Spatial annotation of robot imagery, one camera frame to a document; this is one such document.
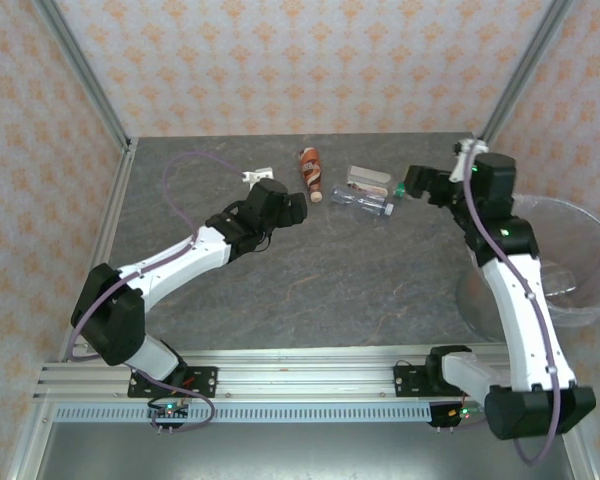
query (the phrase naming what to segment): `clear plastic bottle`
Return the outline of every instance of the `clear plastic bottle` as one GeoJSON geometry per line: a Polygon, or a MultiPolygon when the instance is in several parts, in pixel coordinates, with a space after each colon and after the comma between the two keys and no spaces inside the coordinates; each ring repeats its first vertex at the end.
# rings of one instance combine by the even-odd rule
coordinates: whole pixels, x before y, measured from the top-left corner
{"type": "Polygon", "coordinates": [[[393,204],[384,197],[373,195],[363,190],[356,190],[344,185],[334,185],[331,189],[331,200],[341,205],[353,205],[374,215],[391,215],[393,204]]]}

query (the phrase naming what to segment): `plastic bottle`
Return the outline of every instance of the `plastic bottle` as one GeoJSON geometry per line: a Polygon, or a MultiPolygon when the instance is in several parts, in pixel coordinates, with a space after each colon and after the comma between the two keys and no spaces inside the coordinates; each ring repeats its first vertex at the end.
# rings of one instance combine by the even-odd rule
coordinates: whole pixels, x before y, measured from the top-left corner
{"type": "Polygon", "coordinates": [[[345,187],[344,185],[333,186],[331,200],[341,205],[353,205],[374,215],[391,215],[391,212],[393,212],[393,204],[387,203],[382,196],[345,187]]]}
{"type": "Polygon", "coordinates": [[[309,189],[309,198],[314,203],[321,202],[320,180],[322,177],[322,166],[320,165],[318,150],[308,147],[300,152],[300,169],[309,189]]]}

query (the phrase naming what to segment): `black motor joint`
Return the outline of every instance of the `black motor joint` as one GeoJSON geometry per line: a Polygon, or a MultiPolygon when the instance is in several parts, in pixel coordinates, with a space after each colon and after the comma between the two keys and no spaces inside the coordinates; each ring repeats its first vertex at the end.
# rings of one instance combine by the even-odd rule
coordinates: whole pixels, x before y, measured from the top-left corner
{"type": "MultiPolygon", "coordinates": [[[[507,255],[529,254],[537,258],[538,244],[531,225],[512,214],[515,160],[499,153],[481,153],[475,157],[472,170],[471,191],[476,210],[493,239],[507,255]]],[[[421,198],[428,192],[430,204],[448,208],[481,267],[496,254],[471,219],[462,182],[450,182],[450,175],[451,172],[435,168],[411,166],[404,182],[406,193],[421,198]]]]}
{"type": "Polygon", "coordinates": [[[307,218],[303,193],[289,194],[287,188],[271,178],[256,183],[246,200],[232,203],[205,222],[215,228],[231,245],[229,261],[253,252],[276,228],[298,225],[307,218]]]}

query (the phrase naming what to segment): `bottle cap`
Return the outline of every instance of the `bottle cap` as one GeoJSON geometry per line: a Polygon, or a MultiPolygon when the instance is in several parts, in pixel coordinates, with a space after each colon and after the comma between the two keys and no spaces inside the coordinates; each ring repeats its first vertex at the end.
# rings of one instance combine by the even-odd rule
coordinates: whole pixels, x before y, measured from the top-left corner
{"type": "Polygon", "coordinates": [[[404,183],[400,182],[398,184],[398,186],[396,187],[396,190],[393,192],[393,196],[397,197],[397,198],[402,198],[402,197],[404,197],[404,194],[405,194],[404,183]]]}

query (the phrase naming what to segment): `white plastic object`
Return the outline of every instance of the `white plastic object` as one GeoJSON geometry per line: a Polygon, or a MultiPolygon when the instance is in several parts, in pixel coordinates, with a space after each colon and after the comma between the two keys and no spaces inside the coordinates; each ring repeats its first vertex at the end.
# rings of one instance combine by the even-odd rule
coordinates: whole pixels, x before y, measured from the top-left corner
{"type": "MultiPolygon", "coordinates": [[[[561,389],[567,389],[576,378],[562,354],[551,322],[540,281],[540,261],[528,254],[509,255],[508,258],[527,280],[540,304],[558,370],[558,383],[561,389]]],[[[533,385],[539,384],[543,390],[551,390],[542,332],[522,284],[503,262],[495,258],[482,267],[482,272],[493,292],[502,321],[509,349],[511,388],[516,392],[530,392],[533,385]]]]}
{"type": "Polygon", "coordinates": [[[242,172],[242,175],[242,181],[248,183],[249,190],[251,190],[253,186],[263,178],[273,178],[273,168],[259,168],[255,172],[242,172]]]}
{"type": "Polygon", "coordinates": [[[124,363],[151,378],[164,380],[178,366],[178,357],[164,343],[145,334],[140,349],[124,363]]]}
{"type": "MultiPolygon", "coordinates": [[[[133,265],[124,266],[119,269],[120,277],[140,271],[147,265],[173,255],[182,250],[190,242],[191,237],[186,238],[151,258],[134,263],[133,265]]],[[[162,298],[178,287],[204,272],[228,263],[230,254],[231,245],[225,243],[224,236],[220,232],[215,228],[201,227],[198,230],[196,242],[189,252],[162,267],[134,278],[128,285],[132,289],[139,288],[142,290],[144,311],[146,313],[162,298]]]]}
{"type": "Polygon", "coordinates": [[[473,352],[449,353],[442,357],[442,376],[447,383],[459,387],[481,406],[484,406],[492,385],[511,385],[509,372],[482,363],[473,352]]]}
{"type": "MultiPolygon", "coordinates": [[[[474,138],[465,138],[460,140],[461,151],[456,155],[456,166],[454,167],[451,175],[449,176],[449,181],[451,183],[458,183],[464,180],[464,167],[467,163],[467,156],[469,154],[469,150],[471,150],[471,145],[476,142],[474,138]]],[[[480,153],[487,153],[489,151],[489,147],[482,140],[478,140],[476,142],[476,146],[473,149],[473,155],[475,158],[476,155],[480,153]]]]}

